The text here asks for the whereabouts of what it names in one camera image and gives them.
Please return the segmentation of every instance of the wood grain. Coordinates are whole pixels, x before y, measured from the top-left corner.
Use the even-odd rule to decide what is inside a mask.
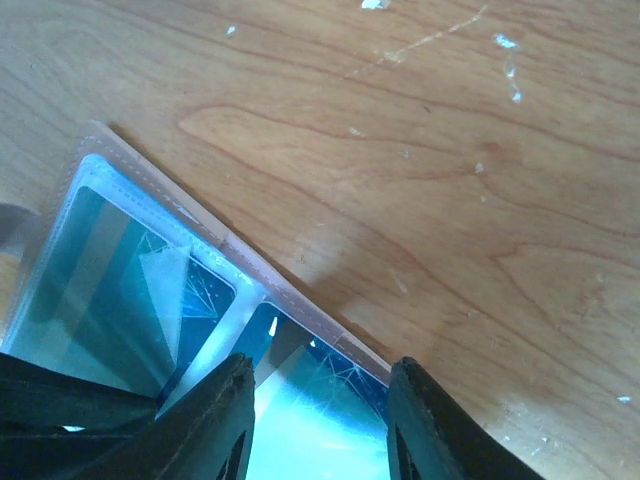
[[[39,208],[108,122],[541,474],[640,478],[637,2],[0,12],[0,201]]]

